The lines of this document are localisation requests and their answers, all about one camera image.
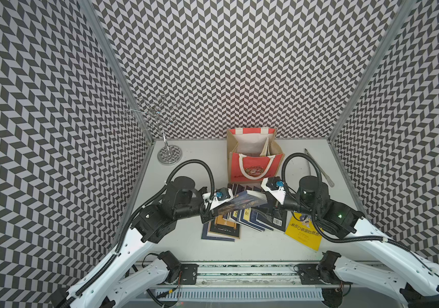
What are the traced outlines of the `dark portrait cover book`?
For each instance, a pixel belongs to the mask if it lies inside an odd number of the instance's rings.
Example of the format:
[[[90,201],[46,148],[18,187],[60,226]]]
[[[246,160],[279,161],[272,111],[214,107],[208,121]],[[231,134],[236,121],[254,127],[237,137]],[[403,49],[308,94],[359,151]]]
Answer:
[[[213,210],[214,215],[225,215],[237,210],[250,209],[253,207],[261,207],[267,205],[267,197],[262,192],[243,191]]]

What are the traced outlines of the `red burlap Christmas bag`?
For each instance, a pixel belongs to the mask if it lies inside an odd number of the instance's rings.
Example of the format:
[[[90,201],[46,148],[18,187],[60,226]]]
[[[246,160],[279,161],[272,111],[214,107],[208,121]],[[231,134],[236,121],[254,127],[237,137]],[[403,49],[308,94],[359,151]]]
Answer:
[[[284,160],[274,128],[227,130],[227,172],[230,183],[254,184],[274,177]]]

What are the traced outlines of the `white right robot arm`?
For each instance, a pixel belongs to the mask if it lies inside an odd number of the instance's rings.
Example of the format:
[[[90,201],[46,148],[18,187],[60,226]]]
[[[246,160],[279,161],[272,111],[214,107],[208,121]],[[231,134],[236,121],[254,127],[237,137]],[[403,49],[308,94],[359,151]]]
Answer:
[[[407,307],[439,307],[439,264],[385,235],[363,213],[332,200],[321,178],[300,179],[296,193],[278,177],[265,180],[263,186],[279,208],[309,215],[316,233],[325,240],[354,244],[385,265],[385,269],[378,269],[326,251],[316,267],[320,280],[360,284]]]

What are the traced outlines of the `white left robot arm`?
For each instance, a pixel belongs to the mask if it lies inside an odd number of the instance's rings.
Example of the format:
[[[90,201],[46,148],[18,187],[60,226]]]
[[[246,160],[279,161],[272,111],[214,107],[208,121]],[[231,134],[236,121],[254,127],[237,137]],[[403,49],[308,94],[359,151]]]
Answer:
[[[170,251],[157,254],[135,273],[130,270],[175,229],[178,220],[199,216],[207,222],[213,209],[231,195],[225,188],[197,190],[187,177],[168,177],[165,186],[131,215],[114,248],[75,285],[55,291],[50,297],[52,305],[123,307],[159,284],[177,282],[182,264]]]

